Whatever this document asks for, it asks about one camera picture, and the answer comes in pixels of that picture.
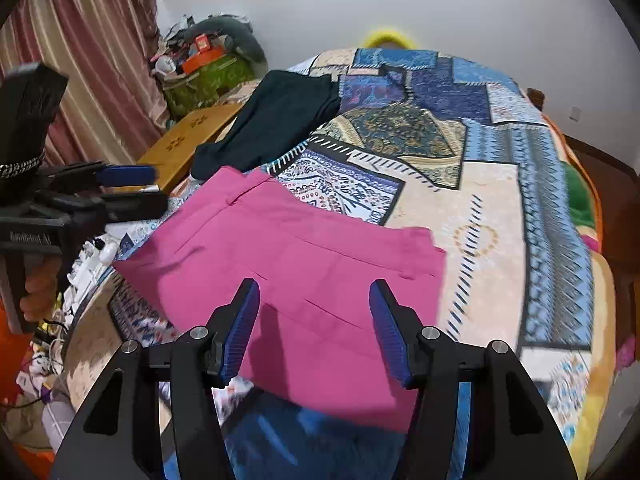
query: wooden floor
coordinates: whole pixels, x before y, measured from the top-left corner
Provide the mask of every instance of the wooden floor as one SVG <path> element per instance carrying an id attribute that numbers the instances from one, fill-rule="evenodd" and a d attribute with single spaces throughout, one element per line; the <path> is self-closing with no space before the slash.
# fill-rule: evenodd
<path id="1" fill-rule="evenodd" d="M 640 276 L 640 185 L 637 177 L 596 158 L 593 152 L 585 153 L 579 146 L 572 149 L 593 180 L 602 202 L 602 254 L 616 285 L 616 348 L 619 348 L 636 326 L 632 280 Z"/>

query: silver screw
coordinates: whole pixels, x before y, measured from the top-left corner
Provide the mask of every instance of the silver screw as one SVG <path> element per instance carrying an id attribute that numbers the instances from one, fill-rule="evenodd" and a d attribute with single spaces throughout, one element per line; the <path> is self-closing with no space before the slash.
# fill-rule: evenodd
<path id="1" fill-rule="evenodd" d="M 422 329 L 422 336 L 425 339 L 437 339 L 440 337 L 440 330 L 434 326 L 426 326 Z"/>
<path id="2" fill-rule="evenodd" d="M 194 339 L 202 339 L 203 337 L 206 337 L 208 333 L 209 330 L 207 330 L 206 326 L 195 326 L 191 329 L 189 335 Z"/>
<path id="3" fill-rule="evenodd" d="M 493 348 L 494 351 L 498 354 L 506 354 L 509 350 L 509 345 L 507 345 L 507 343 L 505 343 L 504 341 L 496 339 L 493 343 L 491 343 L 491 348 Z"/>
<path id="4" fill-rule="evenodd" d="M 136 348 L 138 348 L 138 342 L 133 341 L 133 339 L 125 341 L 120 346 L 120 350 L 122 350 L 125 354 L 130 354 L 131 352 L 135 351 Z"/>

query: pink shorts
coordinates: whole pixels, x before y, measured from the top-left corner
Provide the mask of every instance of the pink shorts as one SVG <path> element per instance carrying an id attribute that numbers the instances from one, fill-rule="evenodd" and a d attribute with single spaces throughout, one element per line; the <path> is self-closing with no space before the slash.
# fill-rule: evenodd
<path id="1" fill-rule="evenodd" d="M 114 266 L 181 331 L 253 278 L 260 311 L 239 375 L 301 406 L 406 431 L 416 394 L 385 370 L 369 286 L 387 280 L 434 324 L 445 255 L 428 229 L 318 209 L 262 171 L 225 167 Z"/>

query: finger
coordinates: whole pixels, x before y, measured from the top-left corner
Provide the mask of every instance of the finger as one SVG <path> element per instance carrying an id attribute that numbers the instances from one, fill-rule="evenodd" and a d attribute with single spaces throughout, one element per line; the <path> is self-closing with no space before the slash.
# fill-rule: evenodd
<path id="1" fill-rule="evenodd" d="M 24 312 L 24 319 L 39 320 L 47 316 L 53 309 L 56 289 L 54 286 L 32 292 L 20 300 L 20 308 Z"/>
<path id="2" fill-rule="evenodd" d="M 45 256 L 43 262 L 33 269 L 24 282 L 27 292 L 38 292 L 56 283 L 62 260 L 59 256 Z"/>

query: striped curtain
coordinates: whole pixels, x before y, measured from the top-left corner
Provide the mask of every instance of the striped curtain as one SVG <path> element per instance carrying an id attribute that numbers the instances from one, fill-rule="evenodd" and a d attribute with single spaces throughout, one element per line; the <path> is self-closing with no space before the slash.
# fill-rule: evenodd
<path id="1" fill-rule="evenodd" d="M 20 0 L 0 29 L 0 70 L 43 61 L 68 75 L 46 162 L 135 162 L 164 132 L 166 103 L 146 60 L 156 0 Z"/>

